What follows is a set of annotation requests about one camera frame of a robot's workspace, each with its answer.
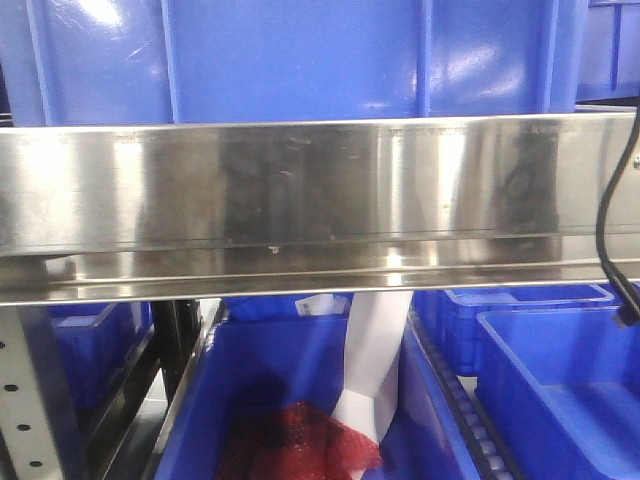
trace black cable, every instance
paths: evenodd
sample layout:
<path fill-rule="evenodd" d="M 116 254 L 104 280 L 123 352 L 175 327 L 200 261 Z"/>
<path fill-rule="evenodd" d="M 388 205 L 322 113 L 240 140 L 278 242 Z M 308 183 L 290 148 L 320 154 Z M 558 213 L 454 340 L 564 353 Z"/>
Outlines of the black cable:
<path fill-rule="evenodd" d="M 640 322 L 640 295 L 635 287 L 629 282 L 627 277 L 618 269 L 611 261 L 607 253 L 605 244 L 605 227 L 607 221 L 607 213 L 609 212 L 609 204 L 615 190 L 622 178 L 633 152 L 640 137 L 640 96 L 637 97 L 636 115 L 631 128 L 631 134 L 627 141 L 627 146 L 620 157 L 620 161 L 611 175 L 611 180 L 602 195 L 600 207 L 598 208 L 598 218 L 596 220 L 596 249 L 600 258 L 600 266 L 605 275 L 611 282 L 611 285 L 618 292 L 623 300 L 622 306 L 618 309 L 619 319 L 627 326 L 635 325 Z"/>

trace red mesh bag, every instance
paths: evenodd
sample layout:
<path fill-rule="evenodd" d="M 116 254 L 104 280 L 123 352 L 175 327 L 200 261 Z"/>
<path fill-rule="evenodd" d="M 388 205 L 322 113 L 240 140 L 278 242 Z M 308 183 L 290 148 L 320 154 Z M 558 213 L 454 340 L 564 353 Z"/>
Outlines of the red mesh bag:
<path fill-rule="evenodd" d="M 308 402 L 237 418 L 215 480 L 351 480 L 382 465 L 378 445 Z"/>

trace metal rack frame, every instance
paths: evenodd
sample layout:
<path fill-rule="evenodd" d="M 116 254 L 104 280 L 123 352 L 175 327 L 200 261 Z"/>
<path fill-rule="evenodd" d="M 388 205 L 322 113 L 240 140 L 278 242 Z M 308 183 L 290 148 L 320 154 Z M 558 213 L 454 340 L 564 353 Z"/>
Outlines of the metal rack frame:
<path fill-rule="evenodd" d="M 0 129 L 0 426 L 16 473 L 88 468 L 50 327 L 24 305 L 602 281 L 596 209 L 632 118 Z M 634 279 L 637 183 L 623 178 L 608 227 Z"/>

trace white paper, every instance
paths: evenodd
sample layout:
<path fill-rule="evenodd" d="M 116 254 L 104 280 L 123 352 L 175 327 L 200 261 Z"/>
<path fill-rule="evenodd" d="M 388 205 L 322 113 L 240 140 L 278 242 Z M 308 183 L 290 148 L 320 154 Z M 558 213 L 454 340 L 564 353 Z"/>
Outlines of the white paper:
<path fill-rule="evenodd" d="M 344 389 L 333 417 L 376 443 L 386 435 L 397 406 L 398 352 L 412 295 L 356 293 L 351 305 Z"/>
<path fill-rule="evenodd" d="M 341 296 L 334 296 L 331 293 L 321 293 L 298 300 L 295 305 L 298 315 L 301 317 L 339 315 L 344 313 L 347 307 L 347 299 Z"/>

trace blue plastic bin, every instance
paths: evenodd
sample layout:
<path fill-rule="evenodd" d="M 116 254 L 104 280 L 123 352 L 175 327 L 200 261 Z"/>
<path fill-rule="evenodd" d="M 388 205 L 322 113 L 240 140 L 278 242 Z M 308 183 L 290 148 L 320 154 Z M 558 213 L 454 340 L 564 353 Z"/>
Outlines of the blue plastic bin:
<path fill-rule="evenodd" d="M 614 314 L 480 315 L 477 395 L 530 480 L 640 479 L 640 329 Z"/>
<path fill-rule="evenodd" d="M 578 100 L 640 94 L 640 1 L 591 0 Z"/>
<path fill-rule="evenodd" d="M 157 0 L 0 0 L 16 126 L 171 123 Z"/>
<path fill-rule="evenodd" d="M 588 0 L 0 0 L 16 125 L 573 110 Z"/>
<path fill-rule="evenodd" d="M 69 389 L 77 408 L 98 405 L 149 330 L 148 303 L 49 307 Z"/>
<path fill-rule="evenodd" d="M 200 359 L 156 479 L 214 478 L 234 415 L 308 400 L 331 412 L 342 390 L 346 319 L 223 323 Z M 399 409 L 365 480 L 479 480 L 413 331 L 404 335 Z"/>
<path fill-rule="evenodd" d="M 480 366 L 478 314 L 496 310 L 598 307 L 612 305 L 611 293 L 597 285 L 463 288 L 416 292 L 423 319 L 436 345 L 458 375 L 474 376 Z"/>
<path fill-rule="evenodd" d="M 229 310 L 230 320 L 256 321 L 269 320 L 275 317 L 296 318 L 325 315 L 327 313 L 342 315 L 349 313 L 353 300 L 352 293 L 325 293 L 303 295 L 260 295 L 229 297 L 223 300 Z M 315 313 L 316 308 L 327 306 L 329 302 L 340 311 Z"/>

